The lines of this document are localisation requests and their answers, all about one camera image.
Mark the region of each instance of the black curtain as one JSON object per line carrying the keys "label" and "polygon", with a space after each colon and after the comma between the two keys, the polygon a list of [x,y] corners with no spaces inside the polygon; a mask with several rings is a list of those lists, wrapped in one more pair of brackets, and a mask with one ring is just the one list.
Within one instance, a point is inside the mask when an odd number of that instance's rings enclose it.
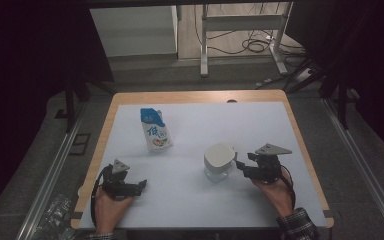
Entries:
{"label": "black curtain", "polygon": [[82,76],[113,81],[89,9],[0,2],[0,194],[37,134],[50,97]]}
{"label": "black curtain", "polygon": [[350,56],[348,80],[360,95],[356,108],[384,141],[384,1],[379,1]]}

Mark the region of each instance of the black cable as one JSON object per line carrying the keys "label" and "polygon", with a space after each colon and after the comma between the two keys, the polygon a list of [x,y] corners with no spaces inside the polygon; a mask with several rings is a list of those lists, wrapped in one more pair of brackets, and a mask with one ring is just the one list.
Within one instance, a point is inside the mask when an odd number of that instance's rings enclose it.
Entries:
{"label": "black cable", "polygon": [[270,85],[270,84],[275,83],[275,82],[278,82],[278,81],[281,81],[281,80],[283,80],[283,79],[285,79],[285,78],[288,78],[288,77],[289,77],[289,75],[288,75],[288,76],[282,76],[282,77],[280,77],[280,78],[276,78],[276,79],[274,79],[274,80],[271,80],[270,82],[265,82],[264,84],[261,84],[260,86],[257,86],[256,88],[254,88],[254,90],[258,90],[258,89],[260,89],[260,88],[262,88],[262,87],[265,87],[265,86],[267,86],[267,85]]}
{"label": "black cable", "polygon": [[288,172],[289,178],[291,179],[291,184],[293,186],[294,185],[294,181],[292,180],[291,172],[289,172],[289,169],[287,167],[285,167],[283,165],[280,165],[280,166],[282,166],[286,170],[286,172]]}
{"label": "black cable", "polygon": [[290,63],[290,62],[288,62],[288,58],[293,58],[293,57],[295,57],[295,58],[299,58],[299,57],[301,57],[301,58],[303,58],[303,57],[306,57],[306,56],[286,56],[285,57],[285,63],[287,64],[287,65],[289,65],[289,66],[291,66],[291,67],[299,67],[299,64],[298,65],[293,65],[292,63]]}
{"label": "black cable", "polygon": [[[265,7],[266,7],[266,4],[262,4],[261,5],[260,14],[264,11]],[[198,38],[199,43],[202,45],[201,39],[199,38],[198,28],[197,28],[197,23],[196,23],[196,5],[194,5],[194,21],[195,21],[195,33],[196,33],[196,36]],[[236,31],[226,32],[226,33],[220,34],[218,36],[214,36],[214,37],[206,37],[206,39],[210,40],[210,39],[214,39],[214,38],[218,38],[218,37],[221,37],[221,36],[225,36],[225,35],[228,35],[228,34],[231,34],[231,33],[234,33],[234,32],[236,32]],[[221,50],[219,48],[215,48],[215,47],[207,47],[207,48],[208,49],[213,49],[213,50],[216,50],[216,51],[220,51],[220,52],[225,53],[225,54],[230,54],[230,55],[239,54],[239,53],[242,53],[242,52],[244,52],[246,50],[249,50],[249,51],[251,51],[253,53],[262,53],[262,52],[264,52],[269,47],[270,42],[267,42],[267,41],[264,41],[264,40],[259,40],[259,39],[253,39],[252,38],[253,37],[253,33],[254,33],[254,31],[252,31],[252,33],[251,33],[251,35],[249,36],[248,39],[246,39],[246,40],[244,40],[242,42],[243,49],[239,50],[237,52],[227,52],[227,51]],[[253,46],[261,46],[262,49],[255,50],[255,49],[252,49]]]}
{"label": "black cable", "polygon": [[277,2],[277,7],[276,7],[276,13],[277,14],[277,11],[279,10],[279,5],[280,5],[280,2]]}
{"label": "black cable", "polygon": [[286,88],[288,87],[288,85],[292,82],[292,77],[295,76],[297,73],[299,73],[300,71],[302,71],[304,68],[308,67],[311,63],[313,63],[313,60],[310,59],[309,56],[307,56],[304,61],[302,61],[298,67],[294,70],[294,72],[290,75],[290,78],[287,79],[286,83],[285,83],[285,86],[283,86],[282,90],[283,91],[286,91]]}
{"label": "black cable", "polygon": [[290,46],[290,45],[285,45],[285,44],[280,44],[280,45],[282,45],[282,46],[284,46],[284,47],[289,47],[289,48],[303,48],[303,49],[305,49],[304,47],[300,47],[300,46]]}
{"label": "black cable", "polygon": [[282,55],[289,56],[289,57],[306,57],[306,56],[308,56],[307,53],[288,52],[288,51],[282,50],[281,48],[279,48],[279,52]]}
{"label": "black cable", "polygon": [[[284,169],[286,169],[286,171],[288,171],[288,173],[289,173],[289,170],[288,170],[285,166],[282,165],[282,167],[283,167]],[[284,184],[286,185],[286,187],[288,188],[288,190],[289,190],[289,194],[290,194],[290,196],[291,196],[291,200],[292,200],[292,209],[295,209],[296,195],[295,195],[295,191],[294,191],[294,187],[293,187],[292,176],[291,176],[291,175],[289,175],[289,176],[291,177],[291,183],[288,181],[288,179],[286,179],[286,178],[283,176],[283,174],[282,174],[279,178],[283,181],[283,183],[284,183]]]}
{"label": "black cable", "polygon": [[257,6],[257,4],[256,3],[254,3],[254,5],[252,5],[252,8],[248,11],[248,15],[251,13],[251,11],[252,11],[252,9],[254,9],[255,8],[255,6]]}
{"label": "black cable", "polygon": [[220,4],[220,11],[223,13],[223,15],[226,15],[223,10],[221,9],[221,4]]}
{"label": "black cable", "polygon": [[95,219],[95,196],[96,196],[96,192],[98,190],[98,187],[100,186],[99,185],[99,182],[101,181],[101,177],[102,175],[104,174],[104,171],[106,171],[107,167],[105,167],[104,169],[101,170],[101,172],[99,173],[99,176],[98,178],[95,180],[95,184],[93,186],[93,190],[92,190],[92,193],[90,195],[90,217],[92,218],[92,222],[93,222],[93,225],[95,225],[96,227],[96,219]]}
{"label": "black cable", "polygon": [[329,228],[329,240],[332,240],[333,237],[333,227]]}
{"label": "black cable", "polygon": [[266,30],[261,30],[262,32],[264,32],[265,34],[267,34],[267,35],[271,35],[271,34],[273,34],[273,30],[271,30],[271,33],[268,33]]}

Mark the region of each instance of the gray floor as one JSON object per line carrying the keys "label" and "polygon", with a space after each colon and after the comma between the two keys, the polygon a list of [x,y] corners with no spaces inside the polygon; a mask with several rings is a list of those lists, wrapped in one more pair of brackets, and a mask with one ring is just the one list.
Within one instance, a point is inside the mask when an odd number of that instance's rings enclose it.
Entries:
{"label": "gray floor", "polygon": [[[107,84],[120,92],[251,90],[256,88],[257,82],[278,77],[277,68],[270,58],[211,59],[210,76],[205,79],[199,76],[198,61],[176,61],[170,56],[115,58],[110,59],[110,63],[115,82]],[[284,84],[284,81],[278,81],[266,89],[281,89]],[[288,98],[335,218],[333,239],[383,240],[384,217],[318,97],[319,85],[320,82],[316,82],[288,95]],[[78,130],[79,134],[90,133],[89,145],[84,155],[67,156],[55,187],[49,189],[52,191],[50,199],[63,194],[73,201],[73,205],[111,101],[111,96],[101,89],[92,85],[89,85],[89,89],[92,99],[86,103]],[[0,196],[0,239],[14,239],[22,226],[43,177],[65,137],[65,120],[54,118],[57,111],[64,108],[63,93],[49,100],[48,114],[41,130]],[[348,106],[348,120],[350,132],[384,187],[384,143],[364,123],[352,105]],[[71,151],[78,152],[78,149],[73,147]],[[320,231],[326,239],[329,232],[326,229]],[[123,233],[117,232],[121,238],[124,238]],[[86,232],[76,234],[77,238],[82,238]]]}

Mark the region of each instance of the table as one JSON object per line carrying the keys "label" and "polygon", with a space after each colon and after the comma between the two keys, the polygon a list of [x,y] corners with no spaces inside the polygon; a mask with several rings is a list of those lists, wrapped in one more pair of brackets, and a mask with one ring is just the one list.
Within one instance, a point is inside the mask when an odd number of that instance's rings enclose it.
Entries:
{"label": "table", "polygon": [[[75,207],[74,216],[71,220],[73,228],[79,228],[80,217],[78,213],[82,213],[87,207],[87,202],[95,182],[95,178],[101,166],[101,161],[105,153],[107,142],[111,133],[113,123],[115,121],[116,112],[119,105],[137,105],[137,104],[169,104],[169,103],[225,103],[230,99],[235,99],[240,103],[244,102],[281,102],[286,110],[290,120],[293,132],[302,153],[305,167],[311,177],[311,181],[317,192],[320,205],[324,211],[329,210],[329,206],[324,197],[316,172],[313,168],[310,156],[306,150],[304,141],[301,137],[291,107],[288,103],[286,95],[281,90],[243,90],[243,91],[191,91],[191,92],[147,92],[147,93],[119,93],[113,98],[110,105],[107,118],[105,120],[101,135],[99,137],[94,156],[92,158],[85,182],[80,191],[79,200]],[[326,218],[326,227],[333,226],[333,218]]]}

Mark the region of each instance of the white table surface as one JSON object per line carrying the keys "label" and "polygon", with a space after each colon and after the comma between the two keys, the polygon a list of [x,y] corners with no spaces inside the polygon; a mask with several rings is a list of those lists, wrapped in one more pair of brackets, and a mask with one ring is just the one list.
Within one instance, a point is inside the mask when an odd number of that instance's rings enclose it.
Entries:
{"label": "white table surface", "polygon": [[[174,145],[149,153],[140,108],[161,110]],[[142,195],[117,225],[125,229],[201,229],[278,227],[263,194],[234,163],[229,176],[213,183],[204,174],[204,151],[227,142],[238,160],[256,166],[248,152],[270,143],[292,151],[280,155],[293,177],[296,207],[304,207],[316,226],[326,219],[282,102],[120,105],[101,162],[118,158],[130,166],[127,183],[148,180]],[[80,229],[94,228],[88,202]]]}

